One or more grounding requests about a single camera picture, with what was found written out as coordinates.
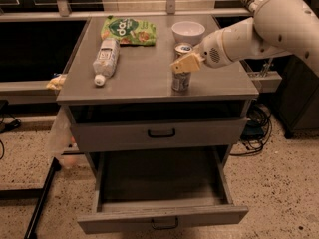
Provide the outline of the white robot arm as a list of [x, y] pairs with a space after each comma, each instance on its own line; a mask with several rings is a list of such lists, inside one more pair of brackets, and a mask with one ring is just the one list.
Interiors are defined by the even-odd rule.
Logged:
[[201, 65], [221, 68], [245, 59], [293, 54], [310, 69], [319, 69], [319, 19], [303, 0], [254, 0], [253, 16], [207, 35], [176, 59], [173, 72], [189, 73]]

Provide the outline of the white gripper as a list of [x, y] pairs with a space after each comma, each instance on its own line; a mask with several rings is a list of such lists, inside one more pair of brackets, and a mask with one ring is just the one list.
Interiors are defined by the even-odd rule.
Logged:
[[176, 74], [192, 73], [200, 70], [204, 61], [211, 68], [221, 68], [233, 63], [223, 45], [223, 30], [217, 30], [202, 39], [199, 54], [191, 52], [176, 59], [170, 68]]

